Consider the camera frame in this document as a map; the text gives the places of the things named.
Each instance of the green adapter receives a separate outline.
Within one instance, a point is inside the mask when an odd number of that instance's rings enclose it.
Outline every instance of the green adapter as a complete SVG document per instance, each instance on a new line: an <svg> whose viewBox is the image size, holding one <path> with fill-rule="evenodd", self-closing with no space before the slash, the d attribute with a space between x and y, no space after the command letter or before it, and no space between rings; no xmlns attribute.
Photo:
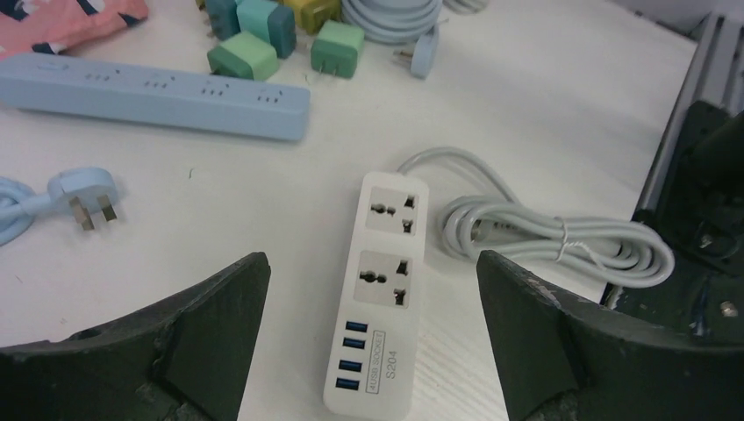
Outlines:
<svg viewBox="0 0 744 421"><path fill-rule="evenodd" d="M265 81L279 69L276 50L250 32L240 32L207 53L213 74Z"/></svg>
<svg viewBox="0 0 744 421"><path fill-rule="evenodd" d="M364 31L329 20L312 43L310 64L320 73L351 78L364 47Z"/></svg>

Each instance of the universal socket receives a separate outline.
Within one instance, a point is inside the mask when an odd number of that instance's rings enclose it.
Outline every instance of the universal socket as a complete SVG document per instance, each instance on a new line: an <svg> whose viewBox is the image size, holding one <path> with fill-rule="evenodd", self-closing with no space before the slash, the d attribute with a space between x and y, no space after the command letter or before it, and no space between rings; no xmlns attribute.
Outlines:
<svg viewBox="0 0 744 421"><path fill-rule="evenodd" d="M419 198L397 189L372 188L366 226L372 230L414 235Z"/></svg>
<svg viewBox="0 0 744 421"><path fill-rule="evenodd" d="M297 141L307 126L310 91L28 53L0 61L0 101L25 110Z"/></svg>
<svg viewBox="0 0 744 421"><path fill-rule="evenodd" d="M408 414L428 200L427 186L414 178L364 177L323 391L334 413L381 421ZM372 210L376 204L383 212ZM404 219L412 221L410 232L402 227Z"/></svg>
<svg viewBox="0 0 744 421"><path fill-rule="evenodd" d="M410 257L363 251L359 259L354 300L407 309L412 272Z"/></svg>

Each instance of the blue power strip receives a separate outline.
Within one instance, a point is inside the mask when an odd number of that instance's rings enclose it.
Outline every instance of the blue power strip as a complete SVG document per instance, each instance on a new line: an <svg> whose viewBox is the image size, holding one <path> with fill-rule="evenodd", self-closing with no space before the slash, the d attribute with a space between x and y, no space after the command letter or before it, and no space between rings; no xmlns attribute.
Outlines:
<svg viewBox="0 0 744 421"><path fill-rule="evenodd" d="M49 54L0 61L0 101L9 106L297 141L310 91Z"/></svg>

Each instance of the white table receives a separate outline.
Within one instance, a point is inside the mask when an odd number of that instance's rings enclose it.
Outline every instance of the white table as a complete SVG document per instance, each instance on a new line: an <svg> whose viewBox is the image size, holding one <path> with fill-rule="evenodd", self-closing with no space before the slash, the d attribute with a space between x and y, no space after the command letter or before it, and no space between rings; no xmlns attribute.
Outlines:
<svg viewBox="0 0 744 421"><path fill-rule="evenodd" d="M141 27L73 54L208 71L204 15L189 0L150 4ZM312 91L298 145L0 106L3 175L43 189L59 170L97 165L125 192L115 223L96 219L91 233L43 219L0 249L0 346L64 339L264 251L273 273L240 419L343 419L321 392L364 174L461 146L537 210L628 219L694 45L597 0L493 0L442 26L427 81L391 51L367 44L350 81L313 74L306 52L283 63L271 82ZM483 189L441 165L414 174L432 214ZM474 265L429 232L408 419L506 419ZM592 300L604 288L527 267Z"/></svg>

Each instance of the white cable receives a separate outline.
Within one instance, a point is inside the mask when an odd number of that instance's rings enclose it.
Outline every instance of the white cable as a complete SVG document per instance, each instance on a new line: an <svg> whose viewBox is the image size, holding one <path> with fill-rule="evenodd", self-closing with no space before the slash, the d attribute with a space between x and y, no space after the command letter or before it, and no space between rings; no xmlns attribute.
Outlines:
<svg viewBox="0 0 744 421"><path fill-rule="evenodd" d="M454 157L470 163L506 199L465 196L445 207L437 218L437 227L445 248L455 256L477 260L482 250L494 250L511 260L554 260L604 282L628 288L653 287L666 281L674 270L674 254L648 226L609 218L541 215L523 206L496 171L470 152L454 147L429 149L404 162L398 172L406 174L417 165L439 157ZM488 241L488 233L495 225L516 227L516 232L524 238L508 243ZM590 243L596 240L611 241L619 247L619 253L601 253L593 249Z"/></svg>
<svg viewBox="0 0 744 421"><path fill-rule="evenodd" d="M413 42L437 24L442 0L422 6L392 8L382 0L341 0L341 16L364 30L367 39L383 44Z"/></svg>
<svg viewBox="0 0 744 421"><path fill-rule="evenodd" d="M471 15L482 11L488 3L489 0L444 0L444 5L449 10L461 15Z"/></svg>

